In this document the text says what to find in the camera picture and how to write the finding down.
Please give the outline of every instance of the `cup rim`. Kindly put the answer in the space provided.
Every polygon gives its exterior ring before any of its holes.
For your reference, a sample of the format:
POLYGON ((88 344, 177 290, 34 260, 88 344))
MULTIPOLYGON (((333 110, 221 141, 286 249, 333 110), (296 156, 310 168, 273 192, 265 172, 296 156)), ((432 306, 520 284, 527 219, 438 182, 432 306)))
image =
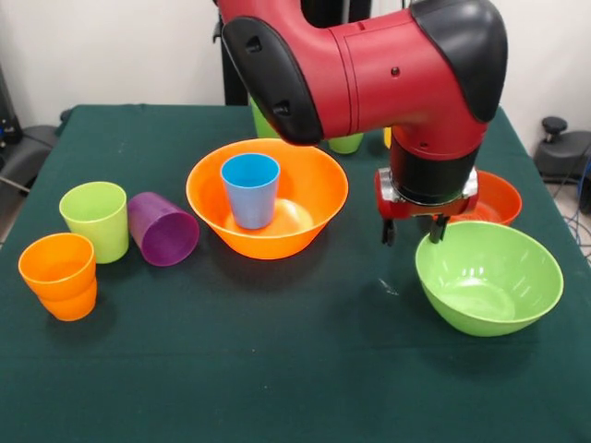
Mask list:
POLYGON ((187 258, 188 256, 190 256, 193 251, 195 250, 195 248, 197 247, 197 244, 199 243, 199 238, 201 235, 201 231, 199 228, 199 223, 197 222, 197 220, 195 219, 195 217, 193 217, 191 214, 189 214, 188 212, 185 212, 183 210, 177 210, 174 212, 169 212, 167 214, 161 215, 160 217, 158 217, 157 219, 153 220, 150 225, 148 226, 148 228, 146 229, 146 232, 144 233, 144 235, 141 238, 141 244, 138 245, 139 246, 139 252, 141 253, 141 256, 148 262, 150 263, 152 266, 157 266, 160 268, 166 268, 166 267, 170 267, 173 265, 176 265, 178 263, 180 263, 181 261, 183 261, 185 258, 187 258), (148 259, 145 255, 145 251, 144 248, 145 243, 146 243, 146 238, 148 237, 148 235, 150 234, 150 231, 154 230, 157 228, 156 224, 160 221, 162 221, 163 219, 169 218, 169 217, 182 217, 183 219, 187 220, 187 221, 191 221, 193 223, 193 229, 191 229, 190 232, 190 244, 191 247, 188 249, 188 252, 186 254, 183 254, 181 256, 179 256, 177 259, 172 260, 170 262, 159 262, 156 260, 152 260, 152 259, 148 259))
POLYGON ((22 251, 22 253, 20 254, 20 257, 18 259, 18 272, 20 272, 20 275, 26 279, 27 281, 33 282, 35 284, 44 284, 44 285, 50 285, 50 284, 57 284, 57 283, 61 283, 64 281, 69 281, 72 280, 74 277, 77 277, 79 274, 81 274, 89 265, 92 264, 92 261, 95 258, 95 251, 94 251, 94 245, 92 244, 92 242, 85 237, 84 235, 80 235, 79 233, 51 233, 49 235, 43 236, 41 238, 38 238, 37 240, 35 240, 33 243, 31 243, 30 245, 28 245, 24 251, 22 251), (79 239, 81 239, 83 242, 85 242, 87 245, 90 246, 90 258, 88 259, 88 261, 86 263, 84 263, 83 266, 80 267, 79 270, 77 270, 76 272, 74 272, 71 275, 68 275, 67 277, 64 277, 63 279, 59 279, 59 280, 51 280, 51 281, 42 281, 42 280, 37 280, 37 279, 32 279, 31 277, 29 277, 27 275, 26 272, 23 271, 22 269, 22 262, 24 260, 24 257, 27 256, 27 254, 30 252, 31 249, 33 249, 35 246, 37 246, 39 243, 47 241, 50 238, 54 238, 54 237, 64 237, 64 236, 73 236, 73 237, 77 237, 79 239))
POLYGON ((127 205, 127 193, 126 193, 126 190, 123 187, 121 187, 120 185, 113 183, 113 182, 105 182, 105 181, 87 182, 87 183, 82 183, 81 185, 72 187, 60 198, 59 213, 62 214, 62 217, 64 217, 68 221, 71 221, 71 222, 73 221, 75 223, 90 224, 90 223, 104 222, 105 220, 110 219, 115 214, 117 214, 121 210, 123 210, 126 207, 126 205, 127 205), (101 217, 100 219, 94 219, 94 220, 78 220, 78 219, 75 219, 74 217, 70 217, 69 215, 65 214, 64 202, 66 201, 66 199, 68 197, 71 196, 72 193, 79 191, 81 188, 88 187, 88 186, 96 186, 96 185, 108 185, 108 186, 120 191, 120 193, 123 196, 123 202, 121 203, 121 205, 119 207, 117 207, 117 209, 114 210, 111 214, 101 217))
POLYGON ((271 183, 275 182, 275 181, 276 181, 276 180, 279 178, 279 175, 280 175, 280 174, 281 174, 281 165, 279 164, 279 162, 278 162, 278 161, 276 161, 276 160, 275 160, 275 159, 274 159, 274 158, 273 158, 271 155, 267 155, 267 154, 261 154, 261 153, 259 153, 259 152, 243 152, 243 153, 241 153, 241 154, 236 154, 236 155, 234 155, 234 156, 230 157, 230 158, 229 158, 228 160, 226 160, 225 162, 223 162, 223 164, 222 164, 222 167, 220 168, 220 175, 222 176, 222 180, 223 180, 223 181, 224 181, 226 184, 228 184, 228 185, 230 185, 230 186, 232 186, 232 187, 235 187, 235 188, 237 188, 237 189, 253 189, 253 190, 254 190, 254 189, 261 189, 261 188, 263 188, 263 187, 265 187, 265 186, 268 186, 268 185, 270 185, 271 183), (235 159, 239 158, 239 157, 246 157, 246 156, 264 157, 264 158, 266 158, 266 159, 268 159, 268 160, 271 160, 271 161, 272 161, 272 162, 275 164, 275 166, 277 167, 277 173, 276 173, 276 174, 273 176, 273 178, 272 178, 272 179, 270 179, 268 182, 265 182, 265 183, 263 183, 263 184, 261 184, 261 185, 256 185, 256 186, 240 186, 240 185, 237 185, 237 184, 235 184, 235 183, 232 183, 231 181, 229 181, 228 179, 226 179, 226 178, 225 178, 225 175, 224 175, 224 173, 223 173, 223 168, 226 166, 226 164, 227 164, 228 162, 231 162, 231 161, 233 161, 233 160, 235 160, 235 159))

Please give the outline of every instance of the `orange bowl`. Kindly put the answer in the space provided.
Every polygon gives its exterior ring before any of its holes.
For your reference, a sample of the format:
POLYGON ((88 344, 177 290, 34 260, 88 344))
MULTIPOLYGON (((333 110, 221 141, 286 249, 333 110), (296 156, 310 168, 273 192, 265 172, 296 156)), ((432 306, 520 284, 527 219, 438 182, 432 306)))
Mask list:
POLYGON ((508 181, 495 174, 478 171, 478 202, 475 209, 453 216, 450 222, 473 220, 509 226, 520 214, 522 206, 519 191, 508 181))
POLYGON ((330 155, 277 138, 219 148, 197 163, 187 179, 187 199, 197 215, 237 253, 268 260, 306 248, 341 210, 348 191, 346 175, 330 155), (226 160, 247 152, 269 155, 281 166, 273 221, 256 231, 235 224, 221 176, 226 160))

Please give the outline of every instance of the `plastic bowl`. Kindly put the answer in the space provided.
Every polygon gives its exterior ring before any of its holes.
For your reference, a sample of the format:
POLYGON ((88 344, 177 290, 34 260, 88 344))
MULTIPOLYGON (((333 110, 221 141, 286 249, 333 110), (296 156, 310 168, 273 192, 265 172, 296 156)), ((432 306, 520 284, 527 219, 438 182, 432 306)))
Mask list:
POLYGON ((498 175, 478 171, 478 194, 475 209, 453 216, 450 222, 483 221, 509 226, 521 213, 519 191, 498 175))
POLYGON ((454 328, 477 337, 511 334, 545 316, 560 301, 564 281, 550 252, 513 228, 460 221, 416 251, 427 298, 454 328))
POLYGON ((219 148, 197 163, 187 179, 188 202, 196 214, 234 251, 259 259, 289 257, 306 248, 341 210, 348 189, 343 169, 330 155, 276 138, 219 148), (269 155, 281 166, 273 220, 256 231, 236 225, 221 177, 226 160, 247 152, 269 155))

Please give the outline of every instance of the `red robot arm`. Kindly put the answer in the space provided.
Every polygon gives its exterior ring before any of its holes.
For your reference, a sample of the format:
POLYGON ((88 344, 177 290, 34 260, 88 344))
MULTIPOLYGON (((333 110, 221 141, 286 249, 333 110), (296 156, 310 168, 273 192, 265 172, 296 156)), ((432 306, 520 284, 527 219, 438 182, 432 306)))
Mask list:
POLYGON ((287 141, 316 144, 392 127, 376 173, 387 222, 476 204, 476 154, 501 98, 502 19, 489 0, 424 0, 318 29, 300 0, 219 0, 223 43, 259 108, 287 141))

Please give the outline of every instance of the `table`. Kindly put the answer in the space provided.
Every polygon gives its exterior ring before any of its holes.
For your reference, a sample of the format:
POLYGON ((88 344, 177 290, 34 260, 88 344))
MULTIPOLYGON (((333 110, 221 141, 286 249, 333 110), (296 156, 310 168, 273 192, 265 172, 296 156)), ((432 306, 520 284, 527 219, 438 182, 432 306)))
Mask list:
POLYGON ((240 257, 201 222, 195 253, 157 269, 135 245, 98 268, 86 319, 53 319, 17 260, 64 231, 72 186, 109 180, 188 210, 193 165, 254 137, 246 107, 79 106, 0 251, 0 433, 5 442, 569 442, 591 440, 591 274, 502 110, 477 165, 521 191, 515 226, 561 263, 542 321, 477 339, 438 317, 414 252, 423 228, 380 243, 379 131, 338 157, 342 212, 301 254, 240 257))

